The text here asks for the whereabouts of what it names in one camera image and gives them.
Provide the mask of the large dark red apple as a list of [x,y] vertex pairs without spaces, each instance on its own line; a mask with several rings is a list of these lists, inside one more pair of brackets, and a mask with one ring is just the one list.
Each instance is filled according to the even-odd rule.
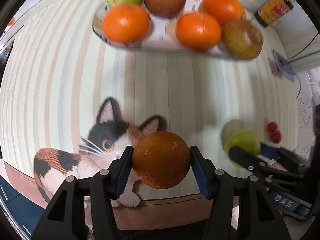
[[252,60],[263,48],[263,36],[259,29],[247,20],[232,20],[222,26],[225,49],[237,60]]

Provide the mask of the large orange with stem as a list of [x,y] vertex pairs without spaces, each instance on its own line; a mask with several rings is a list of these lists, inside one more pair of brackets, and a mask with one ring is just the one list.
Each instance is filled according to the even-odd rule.
[[246,19],[245,9],[238,0],[202,0],[199,10],[216,18],[220,25]]

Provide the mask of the small left tangerine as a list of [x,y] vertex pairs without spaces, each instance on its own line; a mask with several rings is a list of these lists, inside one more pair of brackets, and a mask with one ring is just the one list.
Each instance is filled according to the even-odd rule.
[[131,43],[147,36],[151,17],[140,5],[126,3],[110,9],[103,19],[103,32],[109,40]]

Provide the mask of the dark rough orange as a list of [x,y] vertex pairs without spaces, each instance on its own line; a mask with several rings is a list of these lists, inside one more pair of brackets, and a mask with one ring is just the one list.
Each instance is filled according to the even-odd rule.
[[189,147],[175,133],[156,132],[135,147],[132,164],[144,184],[155,189],[169,189],[183,181],[189,172]]

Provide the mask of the cherry tomato with stem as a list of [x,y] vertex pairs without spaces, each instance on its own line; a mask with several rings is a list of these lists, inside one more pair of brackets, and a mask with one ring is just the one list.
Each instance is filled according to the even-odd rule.
[[270,140],[274,143],[274,144],[279,144],[282,140],[282,135],[280,131],[276,131],[274,133],[270,134]]

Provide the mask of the striped cat placemat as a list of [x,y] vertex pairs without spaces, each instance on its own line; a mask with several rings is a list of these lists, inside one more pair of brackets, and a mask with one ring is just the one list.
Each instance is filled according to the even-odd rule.
[[223,150],[236,130],[269,143],[266,125],[274,121],[281,146],[297,147],[296,84],[272,73],[272,51],[284,52],[273,28],[261,30],[263,50],[249,62],[125,51],[92,31],[103,1],[42,0],[1,38],[2,46],[14,38],[1,84],[1,175],[20,194],[46,207],[34,180],[35,153],[76,152],[109,96],[125,121],[140,125],[163,116],[169,131],[234,176],[247,176]]

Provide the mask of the floral oval plate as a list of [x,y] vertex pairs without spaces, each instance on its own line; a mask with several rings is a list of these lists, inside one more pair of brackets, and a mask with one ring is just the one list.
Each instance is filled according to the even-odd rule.
[[[131,43],[118,43],[109,40],[103,32],[103,19],[106,13],[110,10],[107,2],[103,2],[96,10],[93,16],[92,30],[97,37],[105,43],[123,49],[136,49],[141,51],[163,51],[163,52],[180,52],[192,51],[193,49],[183,45],[176,37],[176,23],[178,17],[174,18],[160,18],[151,15],[151,27],[149,33],[142,40]],[[233,58],[222,42],[208,50],[203,51],[213,57],[223,57],[227,59]]]

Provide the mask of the soy sauce bottle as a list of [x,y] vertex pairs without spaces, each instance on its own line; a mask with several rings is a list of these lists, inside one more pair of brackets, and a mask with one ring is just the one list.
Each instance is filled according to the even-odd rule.
[[257,21],[268,27],[293,9],[295,0],[268,0],[255,13]]

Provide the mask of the middle tangerine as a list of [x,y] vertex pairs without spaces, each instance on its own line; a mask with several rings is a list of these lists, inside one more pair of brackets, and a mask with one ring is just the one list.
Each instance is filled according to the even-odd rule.
[[177,20],[176,37],[193,50],[208,50],[220,43],[222,28],[217,19],[208,13],[188,12]]

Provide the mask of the blue smartphone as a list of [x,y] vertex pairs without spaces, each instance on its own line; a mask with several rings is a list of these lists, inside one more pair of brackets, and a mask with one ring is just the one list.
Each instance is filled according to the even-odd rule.
[[290,81],[295,82],[295,72],[293,71],[291,63],[275,50],[272,50],[272,55],[277,71]]

